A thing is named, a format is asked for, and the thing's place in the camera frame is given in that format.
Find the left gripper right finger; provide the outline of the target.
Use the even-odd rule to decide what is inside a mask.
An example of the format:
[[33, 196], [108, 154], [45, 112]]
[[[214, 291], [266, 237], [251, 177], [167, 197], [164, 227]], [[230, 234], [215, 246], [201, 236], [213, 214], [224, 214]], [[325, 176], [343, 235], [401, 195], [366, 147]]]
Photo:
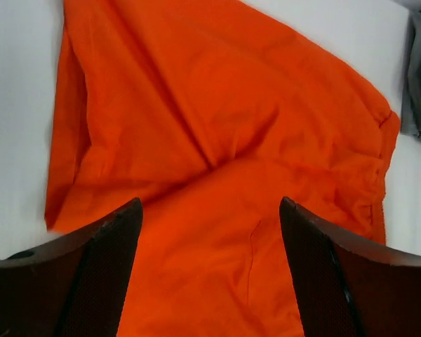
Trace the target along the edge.
[[421, 336], [421, 256], [354, 234], [287, 197], [279, 214], [306, 336]]

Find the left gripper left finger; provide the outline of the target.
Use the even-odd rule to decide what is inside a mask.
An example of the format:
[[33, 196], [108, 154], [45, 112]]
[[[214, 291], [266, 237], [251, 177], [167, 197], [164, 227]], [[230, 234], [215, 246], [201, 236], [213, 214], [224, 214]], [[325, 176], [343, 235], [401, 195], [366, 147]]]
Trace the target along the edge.
[[142, 219], [134, 199], [0, 260], [0, 336], [115, 336]]

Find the orange shorts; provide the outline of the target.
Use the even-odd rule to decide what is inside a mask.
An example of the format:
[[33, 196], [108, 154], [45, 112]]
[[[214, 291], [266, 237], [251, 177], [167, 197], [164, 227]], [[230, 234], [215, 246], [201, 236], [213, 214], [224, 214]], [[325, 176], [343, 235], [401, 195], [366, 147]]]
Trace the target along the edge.
[[139, 198], [120, 336], [301, 336], [279, 205], [385, 242], [399, 118], [240, 1], [66, 1], [45, 218]]

